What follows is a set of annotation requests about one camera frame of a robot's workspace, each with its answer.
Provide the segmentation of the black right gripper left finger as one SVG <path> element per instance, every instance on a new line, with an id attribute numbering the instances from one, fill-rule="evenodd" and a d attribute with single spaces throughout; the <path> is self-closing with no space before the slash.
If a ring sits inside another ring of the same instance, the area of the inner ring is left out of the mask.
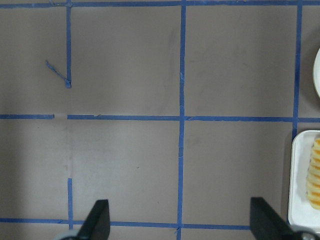
<path id="1" fill-rule="evenodd" d="M 78 240 L 107 240 L 111 232 L 109 201 L 97 200 L 77 233 Z"/>

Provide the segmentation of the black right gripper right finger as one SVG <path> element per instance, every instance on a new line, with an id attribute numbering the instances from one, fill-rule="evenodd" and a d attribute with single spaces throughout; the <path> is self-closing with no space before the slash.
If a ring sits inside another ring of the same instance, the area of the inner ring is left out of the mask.
<path id="1" fill-rule="evenodd" d="M 262 197 L 250 199 L 250 231 L 256 240 L 296 240 L 296 233 Z"/>

